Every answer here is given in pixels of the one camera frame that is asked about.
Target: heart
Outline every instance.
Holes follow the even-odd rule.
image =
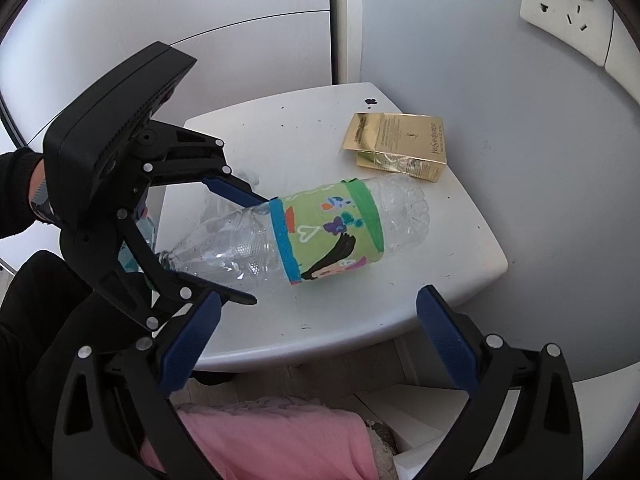
[[[300,243],[306,244],[320,230],[318,226],[299,225],[296,231],[300,235]]]

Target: pink fabric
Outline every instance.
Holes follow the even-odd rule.
[[[225,408],[187,405],[178,416],[225,480],[378,480],[369,435],[355,413],[271,398]],[[148,440],[141,456],[164,471]]]

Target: cardboard box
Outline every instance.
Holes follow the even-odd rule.
[[[407,173],[437,182],[447,165],[440,117],[356,113],[342,144],[356,151],[356,164],[374,170]]]

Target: green paper label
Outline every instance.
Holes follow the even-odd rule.
[[[271,207],[291,283],[358,269],[382,258],[378,209],[358,179],[276,199]]]

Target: electrical outlet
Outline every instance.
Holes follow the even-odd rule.
[[[607,0],[522,0],[520,17],[604,66],[613,28]]]

